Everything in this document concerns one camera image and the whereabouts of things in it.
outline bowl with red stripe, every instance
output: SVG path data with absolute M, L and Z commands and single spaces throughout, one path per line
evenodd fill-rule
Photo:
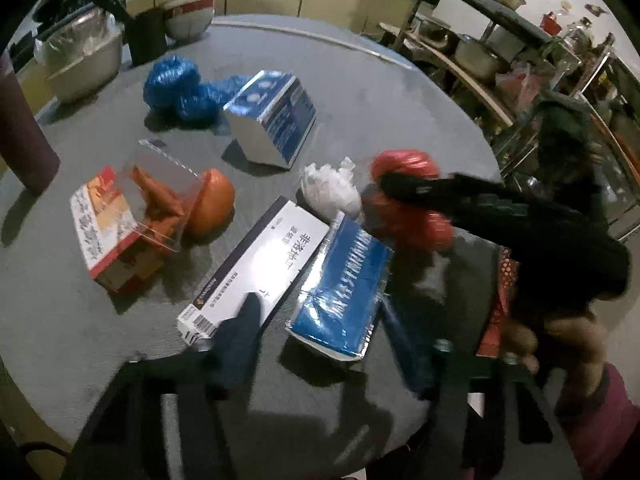
M 177 41 L 194 40 L 213 18 L 215 0 L 168 0 L 164 9 L 164 28 Z

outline round table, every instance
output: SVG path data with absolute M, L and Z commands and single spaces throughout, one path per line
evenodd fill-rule
M 304 30 L 406 64 L 327 23 L 264 15 L 219 20 Z M 222 126 L 190 129 L 149 115 L 142 87 L 150 64 L 132 68 L 127 60 L 98 95 L 41 114 L 60 172 L 36 201 L 10 171 L 0 181 L 0 355 L 38 414 L 70 442 L 122 362 L 138 352 L 157 358 L 184 349 L 176 316 L 268 206 L 279 195 L 295 197 L 305 165 L 419 148 L 443 172 L 499 178 L 480 129 L 415 68 L 319 38 L 229 24 L 211 27 L 175 53 L 193 59 L 203 80 L 261 69 L 293 72 L 318 119 L 290 171 L 251 164 Z M 236 187 L 235 215 L 223 234 L 185 248 L 148 288 L 119 300 L 89 277 L 69 198 L 105 165 L 119 167 L 137 140 L 147 137 L 164 140 L 195 171 L 220 168 Z M 436 332 L 460 348 L 478 342 L 477 323 L 476 332 L 469 332 L 469 313 L 482 317 L 491 306 L 492 262 L 491 244 L 458 232 L 452 251 L 435 257 L 424 272 L 425 308 L 446 313 Z M 382 326 L 357 374 L 345 374 L 288 341 L 284 322 L 299 286 L 300 280 L 264 331 L 252 384 L 220 405 L 241 479 L 334 478 L 401 446 L 424 422 L 428 404 L 404 386 Z

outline black stripe on box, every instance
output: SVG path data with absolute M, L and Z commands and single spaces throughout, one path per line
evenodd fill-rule
M 238 262 L 240 257 L 246 252 L 249 247 L 251 247 L 251 244 L 255 242 L 255 239 L 258 237 L 258 235 L 266 229 L 266 227 L 274 218 L 276 218 L 277 214 L 288 201 L 288 198 L 281 196 L 273 204 L 271 204 L 266 213 L 260 217 L 260 219 L 244 236 L 240 243 L 236 245 L 236 248 L 231 251 L 231 254 L 226 258 L 224 262 L 222 262 L 222 265 L 218 267 L 218 270 L 202 288 L 200 293 L 196 296 L 196 299 L 193 300 L 192 303 L 198 310 L 202 309 L 205 303 L 207 303 L 207 300 L 217 290 L 218 286 L 220 286 L 221 283 L 224 283 L 226 276 L 229 274 L 229 272 L 231 272 L 231 269 Z

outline human hand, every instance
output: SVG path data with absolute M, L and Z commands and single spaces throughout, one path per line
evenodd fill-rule
M 558 343 L 549 364 L 567 373 L 562 397 L 565 400 L 589 397 L 602 378 L 606 329 L 591 312 L 575 317 L 550 317 L 544 327 L 545 334 Z M 532 374 L 540 368 L 534 355 L 537 348 L 538 338 L 526 325 L 511 318 L 501 324 L 500 350 L 516 354 Z

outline person's arm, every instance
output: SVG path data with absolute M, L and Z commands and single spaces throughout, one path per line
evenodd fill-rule
M 545 331 L 561 342 L 557 366 L 567 372 L 556 416 L 585 480 L 627 478 L 618 471 L 640 469 L 640 408 L 628 399 L 622 377 L 606 364 L 606 330 L 591 315 L 550 320 Z M 532 373 L 538 370 L 535 334 L 508 319 L 501 346 L 518 354 Z

